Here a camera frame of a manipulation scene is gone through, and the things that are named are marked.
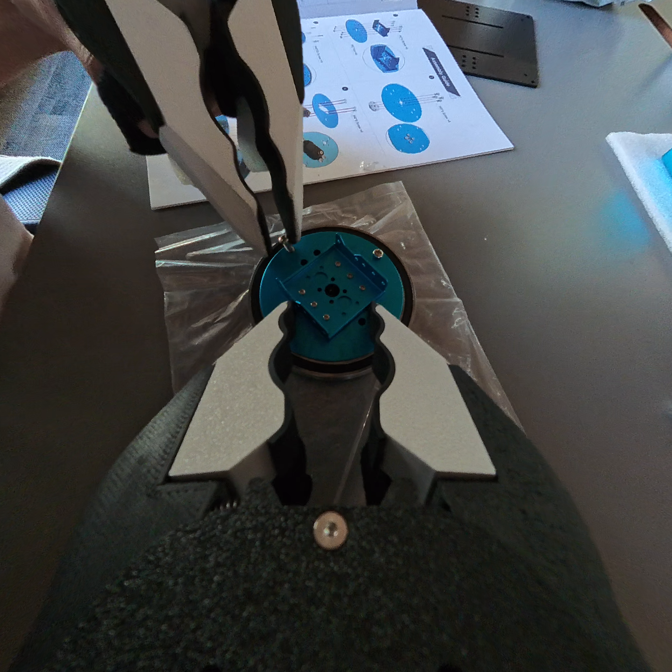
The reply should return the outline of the clear flat plastic bag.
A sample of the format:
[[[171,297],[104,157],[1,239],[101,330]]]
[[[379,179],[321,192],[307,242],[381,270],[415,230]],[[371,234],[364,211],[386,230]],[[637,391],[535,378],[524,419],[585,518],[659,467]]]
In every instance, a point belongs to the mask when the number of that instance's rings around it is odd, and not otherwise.
[[[319,231],[335,228],[343,238],[349,233],[366,247],[378,243],[385,255],[395,255],[408,286],[404,320],[409,327],[519,424],[402,182],[310,206],[303,225],[302,242],[309,234],[316,239]],[[156,243],[171,377],[178,392],[261,319],[254,282],[264,274],[266,260],[225,223],[167,235]]]

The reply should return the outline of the white foam sheet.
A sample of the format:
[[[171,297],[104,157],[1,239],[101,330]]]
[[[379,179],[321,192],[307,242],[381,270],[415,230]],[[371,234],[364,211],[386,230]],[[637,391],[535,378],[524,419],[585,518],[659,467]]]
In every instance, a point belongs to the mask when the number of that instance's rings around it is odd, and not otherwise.
[[[661,155],[671,148],[671,134],[611,132],[606,142],[671,250],[671,179],[660,162]]]

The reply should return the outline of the grey woven fabric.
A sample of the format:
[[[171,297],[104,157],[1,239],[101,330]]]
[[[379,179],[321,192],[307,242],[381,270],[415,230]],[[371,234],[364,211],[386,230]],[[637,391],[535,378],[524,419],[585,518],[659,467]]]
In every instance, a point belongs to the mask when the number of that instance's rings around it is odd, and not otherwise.
[[[77,57],[60,52],[30,66],[1,90],[1,195],[32,234],[90,86]]]

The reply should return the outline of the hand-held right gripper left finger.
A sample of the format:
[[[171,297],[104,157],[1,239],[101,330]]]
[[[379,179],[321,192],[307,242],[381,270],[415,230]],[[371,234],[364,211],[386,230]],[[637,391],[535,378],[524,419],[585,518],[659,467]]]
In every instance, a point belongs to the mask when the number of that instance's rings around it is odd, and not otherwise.
[[[286,390],[295,313],[293,302],[282,302],[219,357],[169,479],[223,480],[239,495],[261,479],[282,504],[308,504],[313,481]]]

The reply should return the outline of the black metal plate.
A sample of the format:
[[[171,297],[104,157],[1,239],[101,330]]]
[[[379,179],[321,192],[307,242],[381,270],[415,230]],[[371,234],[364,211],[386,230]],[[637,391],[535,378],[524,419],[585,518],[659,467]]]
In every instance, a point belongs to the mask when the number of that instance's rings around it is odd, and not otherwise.
[[[482,1],[418,1],[464,74],[537,88],[532,16]]]

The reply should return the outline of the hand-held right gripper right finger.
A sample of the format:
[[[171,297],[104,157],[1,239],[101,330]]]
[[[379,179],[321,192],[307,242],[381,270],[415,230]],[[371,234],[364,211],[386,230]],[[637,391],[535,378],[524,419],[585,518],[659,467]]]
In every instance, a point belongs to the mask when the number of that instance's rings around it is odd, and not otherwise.
[[[497,471],[447,361],[380,304],[371,304],[378,390],[362,446],[367,505],[394,483],[425,504],[438,481],[494,481]]]

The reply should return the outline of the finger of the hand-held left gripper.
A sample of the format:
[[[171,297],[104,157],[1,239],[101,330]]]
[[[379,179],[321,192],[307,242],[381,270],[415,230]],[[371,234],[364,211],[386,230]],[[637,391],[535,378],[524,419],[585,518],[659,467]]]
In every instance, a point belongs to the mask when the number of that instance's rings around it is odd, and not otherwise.
[[[200,54],[189,28],[160,1],[106,4],[159,107],[159,138],[170,158],[243,240],[268,253],[259,202],[240,178],[234,143],[204,100]]]
[[[296,1],[235,1],[226,19],[285,236],[295,246],[303,213],[304,79]]]

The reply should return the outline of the person's left hand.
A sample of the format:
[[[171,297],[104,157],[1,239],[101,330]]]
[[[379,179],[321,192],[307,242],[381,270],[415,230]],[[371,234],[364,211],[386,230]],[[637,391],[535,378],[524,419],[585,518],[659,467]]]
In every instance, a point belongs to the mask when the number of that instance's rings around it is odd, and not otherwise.
[[[68,27],[54,1],[1,2],[2,88],[60,52],[72,52],[91,80],[99,82],[103,66]]]

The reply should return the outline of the grey desk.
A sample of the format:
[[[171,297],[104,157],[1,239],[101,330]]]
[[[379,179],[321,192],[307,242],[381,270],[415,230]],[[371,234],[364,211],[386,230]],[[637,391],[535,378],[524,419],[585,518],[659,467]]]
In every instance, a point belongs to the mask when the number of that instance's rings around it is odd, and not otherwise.
[[[470,82],[513,151],[402,180],[527,435],[570,491],[620,608],[671,670],[671,254],[610,132],[671,130],[671,49],[635,3],[485,1],[535,23],[540,85]],[[1,670],[88,500],[171,398],[155,238],[217,223],[148,205],[95,91],[1,320]]]

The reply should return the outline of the white instruction booklet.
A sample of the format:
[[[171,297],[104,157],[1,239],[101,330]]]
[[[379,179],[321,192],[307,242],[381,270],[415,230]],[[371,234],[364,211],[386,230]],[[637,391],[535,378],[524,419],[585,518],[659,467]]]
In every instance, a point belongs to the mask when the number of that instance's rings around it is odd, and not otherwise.
[[[513,148],[427,15],[410,1],[299,1],[307,184]],[[256,197],[270,174],[247,168],[236,117],[211,114]]]

